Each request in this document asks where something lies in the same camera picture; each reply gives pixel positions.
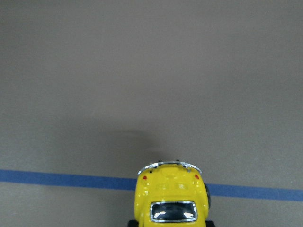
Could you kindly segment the yellow beetle toy car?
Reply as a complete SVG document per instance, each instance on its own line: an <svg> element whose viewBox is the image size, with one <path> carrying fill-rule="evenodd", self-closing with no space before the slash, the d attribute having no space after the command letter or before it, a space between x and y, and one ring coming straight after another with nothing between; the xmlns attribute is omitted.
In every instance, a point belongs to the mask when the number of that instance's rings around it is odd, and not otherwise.
<svg viewBox="0 0 303 227"><path fill-rule="evenodd" d="M138 172L129 227L213 227L210 192L195 165L158 161Z"/></svg>

